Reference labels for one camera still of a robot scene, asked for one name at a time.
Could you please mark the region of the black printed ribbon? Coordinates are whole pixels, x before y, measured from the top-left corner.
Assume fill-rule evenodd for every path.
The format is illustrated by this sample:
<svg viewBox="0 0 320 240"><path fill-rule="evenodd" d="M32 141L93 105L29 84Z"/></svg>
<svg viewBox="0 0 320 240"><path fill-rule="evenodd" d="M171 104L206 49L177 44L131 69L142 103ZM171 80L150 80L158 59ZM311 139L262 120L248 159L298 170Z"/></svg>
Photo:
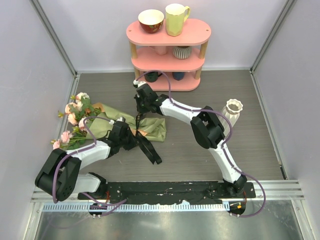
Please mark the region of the black printed ribbon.
<svg viewBox="0 0 320 240"><path fill-rule="evenodd" d="M159 165L162 163L161 157L156 152L152 143L140 132L141 118L142 118L141 113L138 113L137 116L135 117L135 138L138 141L138 146L153 165L154 164Z"/></svg>

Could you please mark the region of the green orange wrapping paper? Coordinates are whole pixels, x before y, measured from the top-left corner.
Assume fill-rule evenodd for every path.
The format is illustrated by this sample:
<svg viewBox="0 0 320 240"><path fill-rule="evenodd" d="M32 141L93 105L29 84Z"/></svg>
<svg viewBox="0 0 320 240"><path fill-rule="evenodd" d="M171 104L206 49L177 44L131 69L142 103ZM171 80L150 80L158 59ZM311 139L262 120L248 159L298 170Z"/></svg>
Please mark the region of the green orange wrapping paper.
<svg viewBox="0 0 320 240"><path fill-rule="evenodd" d="M136 134L135 116L129 115L100 102L93 104L93 107L101 109L101 113L98 116L104 119L116 121L120 117L124 117L132 134ZM97 139L104 137L107 134L107 131L111 130L113 127L108 121L100 118L95 118L92 123L89 123L89 120L87 120L87 126ZM157 117L141 117L138 131L149 141L164 142L167 133L165 119Z"/></svg>

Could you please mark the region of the pink artificial flower bouquet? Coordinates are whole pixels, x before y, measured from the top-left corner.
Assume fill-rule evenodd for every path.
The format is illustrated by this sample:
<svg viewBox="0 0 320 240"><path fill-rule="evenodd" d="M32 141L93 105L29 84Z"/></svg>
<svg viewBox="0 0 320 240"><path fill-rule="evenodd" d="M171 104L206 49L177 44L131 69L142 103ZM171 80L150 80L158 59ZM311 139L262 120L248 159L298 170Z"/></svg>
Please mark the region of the pink artificial flower bouquet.
<svg viewBox="0 0 320 240"><path fill-rule="evenodd" d="M91 104L90 96L85 92L80 92L70 98L72 102L65 106L64 112L58 113L58 117L67 117L67 122L71 124L72 130L64 131L58 139L51 141L54 150L73 150L82 146L86 142L88 134L85 125L89 127L94 121L93 119L85 120L85 118L96 117L102 112L101 108Z"/></svg>

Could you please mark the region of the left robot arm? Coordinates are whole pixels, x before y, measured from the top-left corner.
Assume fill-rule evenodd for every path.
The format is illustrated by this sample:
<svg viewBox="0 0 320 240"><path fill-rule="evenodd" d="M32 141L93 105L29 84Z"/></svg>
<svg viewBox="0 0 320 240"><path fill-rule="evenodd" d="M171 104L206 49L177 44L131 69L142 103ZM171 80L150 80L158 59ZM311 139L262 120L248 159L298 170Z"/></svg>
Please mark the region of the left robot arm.
<svg viewBox="0 0 320 240"><path fill-rule="evenodd" d="M54 149L35 178L35 186L51 195L55 202L65 201L72 194L78 194L79 199L100 200L107 195L107 180L94 172L80 174L80 170L112 157L121 148L131 150L135 146L129 125L117 120L106 136L92 145L68 151Z"/></svg>

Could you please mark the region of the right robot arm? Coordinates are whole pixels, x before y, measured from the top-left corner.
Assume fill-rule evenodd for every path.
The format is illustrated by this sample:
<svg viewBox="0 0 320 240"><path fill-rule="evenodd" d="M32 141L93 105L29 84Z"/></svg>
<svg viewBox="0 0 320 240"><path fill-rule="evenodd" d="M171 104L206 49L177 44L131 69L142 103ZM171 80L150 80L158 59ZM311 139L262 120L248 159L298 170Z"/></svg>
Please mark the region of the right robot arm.
<svg viewBox="0 0 320 240"><path fill-rule="evenodd" d="M172 117L190 125L196 142L209 150L222 173L226 193L233 198L244 191L246 176L238 168L226 144L224 126L211 107L191 107L169 96L157 95L145 81L133 81L137 110L144 114L157 113Z"/></svg>

